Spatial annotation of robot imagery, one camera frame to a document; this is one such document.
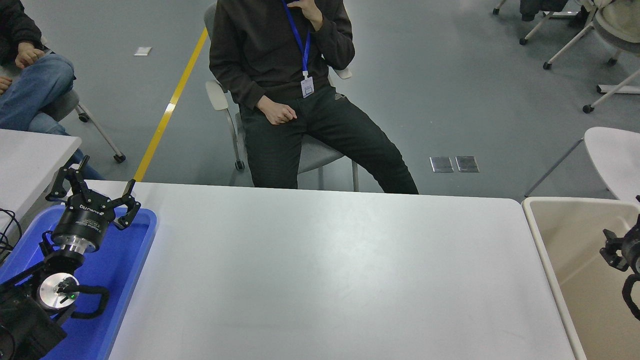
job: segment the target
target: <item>hand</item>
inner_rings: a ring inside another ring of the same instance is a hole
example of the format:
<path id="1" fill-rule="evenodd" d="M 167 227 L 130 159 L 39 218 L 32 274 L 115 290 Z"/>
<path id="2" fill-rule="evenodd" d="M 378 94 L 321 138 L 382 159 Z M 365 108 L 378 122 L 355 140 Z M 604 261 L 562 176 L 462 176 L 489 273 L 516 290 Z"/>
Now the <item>hand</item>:
<path id="1" fill-rule="evenodd" d="M 316 6 L 316 0 L 299 0 L 287 4 L 289 8 L 300 8 L 304 15 L 313 25 L 316 31 L 322 28 L 322 12 Z"/>
<path id="2" fill-rule="evenodd" d="M 39 58 L 44 56 L 44 51 L 36 49 L 30 42 L 18 44 L 18 56 L 15 58 L 15 66 L 24 69 L 33 65 Z"/>
<path id="3" fill-rule="evenodd" d="M 267 116 L 267 120 L 271 125 L 286 124 L 298 118 L 296 112 L 289 105 L 278 104 L 264 95 L 260 98 L 256 107 Z"/>
<path id="4" fill-rule="evenodd" d="M 12 81 L 13 80 L 11 80 L 6 76 L 0 76 L 0 95 L 4 94 L 7 91 L 7 89 L 9 89 L 9 86 L 11 86 Z"/>

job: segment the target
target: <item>gray chair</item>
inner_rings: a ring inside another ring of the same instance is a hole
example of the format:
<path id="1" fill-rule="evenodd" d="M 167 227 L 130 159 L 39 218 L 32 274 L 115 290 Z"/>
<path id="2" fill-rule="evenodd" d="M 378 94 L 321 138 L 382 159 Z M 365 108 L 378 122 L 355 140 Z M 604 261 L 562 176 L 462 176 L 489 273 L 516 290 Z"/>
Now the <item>gray chair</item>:
<path id="1" fill-rule="evenodd" d="M 495 8 L 493 8 L 493 14 L 498 15 L 500 13 L 500 8 L 502 8 L 502 5 L 504 5 L 504 3 L 506 2 L 507 0 L 500 0 L 500 3 Z M 595 6 L 593 6 L 593 1 L 579 0 L 579 2 L 589 12 L 587 23 L 590 23 L 596 11 Z M 547 21 L 549 21 L 549 19 L 573 17 L 573 16 L 575 16 L 575 13 L 572 13 L 572 12 L 543 12 L 542 20 L 540 20 L 540 22 L 533 29 L 531 29 L 531 31 L 528 34 L 526 34 L 523 38 L 520 38 L 520 45 L 527 45 L 527 43 L 529 42 L 529 39 L 533 36 L 533 34 L 537 33 L 538 30 L 540 30 L 540 28 L 542 27 L 542 25 L 544 25 Z"/>
<path id="2" fill-rule="evenodd" d="M 47 39 L 42 37 L 41 43 L 45 45 L 47 43 Z M 3 69 L 7 71 L 9 74 L 11 74 L 13 78 L 19 76 L 20 74 L 20 69 L 18 69 L 18 67 L 16 67 L 12 63 L 6 64 L 3 67 Z M 58 121 L 58 122 L 64 119 L 67 115 L 69 115 L 71 111 L 75 110 L 76 113 L 78 114 L 78 118 L 80 119 L 80 121 L 91 122 L 95 126 L 95 128 L 98 129 L 98 132 L 100 133 L 100 135 L 102 135 L 105 141 L 107 141 L 109 146 L 115 152 L 115 155 L 113 155 L 113 158 L 116 160 L 116 162 L 121 163 L 127 159 L 127 157 L 113 143 L 112 139 L 109 137 L 109 135 L 107 135 L 107 133 L 102 128 L 102 126 L 100 126 L 100 124 L 95 119 L 92 118 L 89 110 L 87 110 L 80 103 L 80 97 L 78 96 L 75 90 L 71 90 L 65 95 L 62 95 L 61 97 L 57 98 L 55 101 L 50 103 L 49 105 L 42 108 L 41 110 L 42 112 L 44 112 L 45 114 L 52 117 L 55 121 Z"/>
<path id="3" fill-rule="evenodd" d="M 612 0 L 595 0 L 595 4 L 598 12 L 596 12 L 593 21 L 553 55 L 549 61 L 544 63 L 543 68 L 545 70 L 551 69 L 554 61 L 591 29 L 595 29 L 609 45 L 616 48 L 616 53 L 608 61 L 609 65 L 615 65 L 623 51 L 640 56 L 640 1 L 617 0 L 612 2 Z M 640 90 L 637 87 L 627 86 L 638 75 L 640 75 L 640 69 L 616 86 L 606 86 L 607 88 L 605 89 L 605 85 L 598 85 L 598 92 L 606 92 L 606 94 L 593 104 L 585 105 L 582 111 L 591 113 L 596 106 L 616 93 L 640 94 Z"/>
<path id="4" fill-rule="evenodd" d="M 213 4 L 207 8 L 204 14 L 204 22 L 207 27 L 210 39 L 213 30 L 216 4 L 217 1 L 213 2 Z M 351 77 L 351 72 L 349 71 L 349 69 L 340 71 L 336 70 L 336 73 L 341 79 L 348 79 Z M 234 125 L 231 113 L 229 112 L 229 104 L 227 98 L 225 97 L 225 92 L 227 91 L 222 89 L 217 80 L 208 80 L 205 84 L 205 88 L 207 90 L 207 94 L 209 95 L 211 105 L 213 105 L 213 108 L 218 111 L 226 112 L 229 131 L 233 139 L 234 152 L 236 154 L 236 169 L 242 170 L 244 169 L 244 161 L 242 159 L 246 157 L 246 151 L 244 150 L 244 127 L 242 118 L 240 117 L 240 114 L 237 113 L 235 116 L 237 126 Z M 298 174 L 318 169 L 319 176 L 322 179 L 323 166 L 328 165 L 329 163 L 332 163 L 335 160 L 342 158 L 343 156 L 343 154 L 316 140 L 315 138 L 309 135 L 304 135 L 302 138 L 302 150 L 300 152 L 300 165 L 298 166 Z M 359 190 L 358 165 L 353 160 L 351 161 L 351 171 L 353 176 L 353 191 L 357 192 Z"/>

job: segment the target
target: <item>white table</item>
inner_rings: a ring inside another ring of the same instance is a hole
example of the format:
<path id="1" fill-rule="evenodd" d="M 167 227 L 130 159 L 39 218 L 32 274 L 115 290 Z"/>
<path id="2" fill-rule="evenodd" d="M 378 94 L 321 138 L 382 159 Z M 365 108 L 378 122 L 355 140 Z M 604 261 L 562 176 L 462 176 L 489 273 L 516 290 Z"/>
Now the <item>white table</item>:
<path id="1" fill-rule="evenodd" d="M 133 192 L 158 226 L 110 360 L 574 359 L 513 200 Z"/>
<path id="2" fill-rule="evenodd" d="M 640 195 L 640 134 L 592 127 L 584 133 L 584 145 L 611 193 L 620 200 L 637 203 L 636 195 Z"/>
<path id="3" fill-rule="evenodd" d="M 19 220 L 81 142 L 74 136 L 0 129 L 0 208 L 14 211 Z M 9 220 L 0 213 L 0 230 Z"/>

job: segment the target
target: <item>black jacket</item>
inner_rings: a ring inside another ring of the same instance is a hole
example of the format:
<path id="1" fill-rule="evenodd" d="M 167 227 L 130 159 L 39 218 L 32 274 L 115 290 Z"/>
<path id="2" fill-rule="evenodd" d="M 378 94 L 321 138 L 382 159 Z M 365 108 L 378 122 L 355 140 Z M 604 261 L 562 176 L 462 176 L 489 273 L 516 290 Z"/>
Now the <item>black jacket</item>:
<path id="1" fill-rule="evenodd" d="M 15 59 L 20 42 L 31 42 L 41 49 L 41 37 L 40 29 L 24 13 L 20 1 L 0 0 L 0 63 Z"/>
<path id="2" fill-rule="evenodd" d="M 311 32 L 308 71 L 318 90 L 329 83 L 327 65 L 346 68 L 355 50 L 342 0 L 316 5 L 323 13 L 318 31 L 300 9 L 291 13 L 302 42 Z M 263 95 L 276 102 L 302 97 L 302 55 L 282 0 L 219 0 L 209 60 L 216 79 L 248 108 Z"/>

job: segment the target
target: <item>cable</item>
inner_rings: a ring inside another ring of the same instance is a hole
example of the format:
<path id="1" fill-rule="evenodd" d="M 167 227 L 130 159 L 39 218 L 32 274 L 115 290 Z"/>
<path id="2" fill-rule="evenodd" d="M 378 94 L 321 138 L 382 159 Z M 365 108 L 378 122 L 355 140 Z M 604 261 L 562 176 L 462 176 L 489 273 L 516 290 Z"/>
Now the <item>cable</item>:
<path id="1" fill-rule="evenodd" d="M 2 263 L 6 257 L 9 256 L 11 251 L 13 251 L 13 246 L 9 243 L 9 237 L 7 237 L 9 228 L 15 223 L 18 228 L 18 240 L 20 240 L 22 238 L 22 227 L 20 226 L 18 219 L 15 217 L 15 211 L 0 208 L 0 213 L 5 213 L 10 218 L 4 230 L 0 232 L 0 263 Z"/>
<path id="2" fill-rule="evenodd" d="M 632 274 L 627 277 L 625 285 L 624 287 L 622 287 L 622 298 L 625 299 L 625 302 L 627 303 L 627 306 L 629 307 L 629 310 L 631 310 L 631 313 L 634 315 L 634 317 L 640 320 L 640 309 L 638 309 L 638 306 L 631 299 L 631 290 L 634 287 L 636 281 L 640 281 L 640 275 Z"/>

